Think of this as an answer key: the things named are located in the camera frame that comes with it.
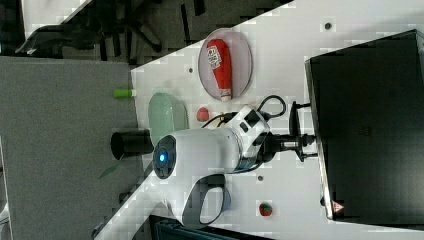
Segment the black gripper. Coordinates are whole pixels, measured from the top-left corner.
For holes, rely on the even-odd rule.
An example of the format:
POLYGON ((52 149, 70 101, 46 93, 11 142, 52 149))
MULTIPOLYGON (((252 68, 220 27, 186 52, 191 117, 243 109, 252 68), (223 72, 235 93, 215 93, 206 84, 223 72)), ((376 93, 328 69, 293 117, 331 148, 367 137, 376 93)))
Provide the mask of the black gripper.
MULTIPOLYGON (((303 143, 313 143, 315 139, 315 135, 304 134, 301 136, 303 143)), ((294 151, 301 162, 307 158, 318 156, 317 153, 305 153, 302 150, 300 138, 297 136, 269 133, 258 151, 256 162, 267 163, 274 158, 276 153, 284 151, 294 151)))

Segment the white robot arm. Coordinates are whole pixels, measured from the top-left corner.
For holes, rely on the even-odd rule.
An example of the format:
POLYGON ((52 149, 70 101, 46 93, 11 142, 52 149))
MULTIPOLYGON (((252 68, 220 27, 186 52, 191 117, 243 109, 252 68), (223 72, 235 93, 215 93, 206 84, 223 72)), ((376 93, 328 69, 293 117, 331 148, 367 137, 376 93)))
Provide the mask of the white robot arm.
POLYGON ((229 202, 227 174, 253 171, 273 155, 294 151, 303 160, 303 148, 315 141, 299 127, 285 135, 272 134, 270 116, 250 106, 243 107, 223 127, 173 132, 155 146, 152 172, 136 188, 94 240, 132 240, 159 203, 164 203, 185 227, 209 225, 205 199, 220 189, 221 206, 211 211, 216 220, 229 202))

